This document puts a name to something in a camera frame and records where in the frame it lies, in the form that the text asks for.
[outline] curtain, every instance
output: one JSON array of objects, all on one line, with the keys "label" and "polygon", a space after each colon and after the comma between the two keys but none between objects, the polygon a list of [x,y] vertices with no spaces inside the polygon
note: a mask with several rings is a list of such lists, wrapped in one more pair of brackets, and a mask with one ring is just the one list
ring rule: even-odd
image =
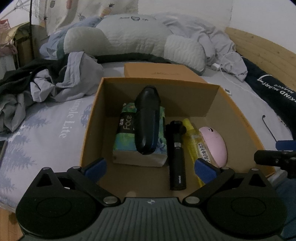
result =
[{"label": "curtain", "polygon": [[48,34],[90,16],[137,13],[138,0],[40,0],[39,22]]}]

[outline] white wall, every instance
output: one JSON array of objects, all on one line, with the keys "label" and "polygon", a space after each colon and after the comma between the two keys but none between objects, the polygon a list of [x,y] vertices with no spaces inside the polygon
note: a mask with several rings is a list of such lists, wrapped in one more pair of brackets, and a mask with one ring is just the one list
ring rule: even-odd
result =
[{"label": "white wall", "polygon": [[[28,11],[12,11],[17,2],[0,13],[11,27],[29,21]],[[28,10],[30,1],[22,2]],[[203,18],[220,29],[230,26],[253,33],[296,53],[296,6],[290,0],[139,0],[141,14],[169,11]],[[34,12],[32,22],[38,24]]]},{"label": "white wall", "polygon": [[139,0],[140,14],[177,12],[202,18],[224,30],[229,26],[233,0]]},{"label": "white wall", "polygon": [[234,0],[230,27],[296,53],[296,5],[290,0]]},{"label": "white wall", "polygon": [[[21,23],[29,21],[29,9],[30,9],[30,0],[22,0],[23,6],[18,3],[18,0],[13,0],[4,10],[0,13],[0,20],[8,19],[10,27],[15,27]],[[16,4],[22,9],[17,8],[14,10]],[[35,17],[35,13],[32,14],[32,23],[38,24],[39,21]]]}]

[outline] metal screw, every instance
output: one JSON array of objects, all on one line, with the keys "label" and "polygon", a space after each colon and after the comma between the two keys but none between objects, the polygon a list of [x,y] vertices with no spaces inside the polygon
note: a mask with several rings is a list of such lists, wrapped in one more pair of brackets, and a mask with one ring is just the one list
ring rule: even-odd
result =
[{"label": "metal screw", "polygon": [[187,197],[185,199],[185,201],[189,204],[197,204],[200,202],[200,199],[198,197],[193,197],[193,196],[190,196],[190,197]]},{"label": "metal screw", "polygon": [[108,197],[105,197],[103,199],[104,203],[106,204],[114,204],[117,202],[117,197],[114,197],[114,196],[108,196]]}]

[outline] blue object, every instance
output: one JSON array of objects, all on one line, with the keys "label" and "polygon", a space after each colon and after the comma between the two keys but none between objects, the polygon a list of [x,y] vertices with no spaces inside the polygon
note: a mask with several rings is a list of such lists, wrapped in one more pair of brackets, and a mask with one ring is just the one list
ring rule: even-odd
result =
[{"label": "blue object", "polygon": [[107,162],[104,158],[100,158],[81,170],[92,182],[98,182],[107,172]]},{"label": "blue object", "polygon": [[291,150],[291,151],[296,151],[296,141],[294,141],[294,140],[277,141],[276,142],[276,149],[277,150]]},{"label": "blue object", "polygon": [[194,172],[205,184],[217,177],[216,171],[199,159],[197,159],[194,163]]},{"label": "blue object", "polygon": [[286,178],[276,191],[287,207],[288,216],[282,232],[282,237],[289,238],[296,235],[296,179]]}]

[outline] mattress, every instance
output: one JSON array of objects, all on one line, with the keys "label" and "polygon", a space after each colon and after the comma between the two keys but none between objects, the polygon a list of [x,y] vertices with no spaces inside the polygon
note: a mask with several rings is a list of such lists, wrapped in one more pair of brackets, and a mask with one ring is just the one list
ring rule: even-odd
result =
[{"label": "mattress", "polygon": [[[124,62],[107,63],[102,66],[104,77],[124,76]],[[242,83],[227,73],[222,74],[211,69],[206,69],[202,78],[208,83],[221,85],[231,92],[231,98],[250,122],[265,149],[275,150],[275,141],[265,127],[262,115],[266,116],[266,124],[278,140],[292,139],[288,128],[247,83]],[[93,100],[94,97],[89,96],[78,102],[74,100],[64,103],[35,104],[28,110],[27,121],[23,122],[18,131],[8,137],[0,138],[8,139],[10,142],[0,166],[0,207],[14,211],[42,167],[48,166],[55,172],[65,172],[68,168],[79,165]],[[69,115],[68,112],[75,108],[76,110],[72,112],[77,113]],[[62,115],[66,119],[59,122],[57,115]],[[56,137],[59,137],[56,140],[65,138],[67,141],[55,143]],[[276,182],[282,176],[283,172],[278,171],[270,181]]]}]

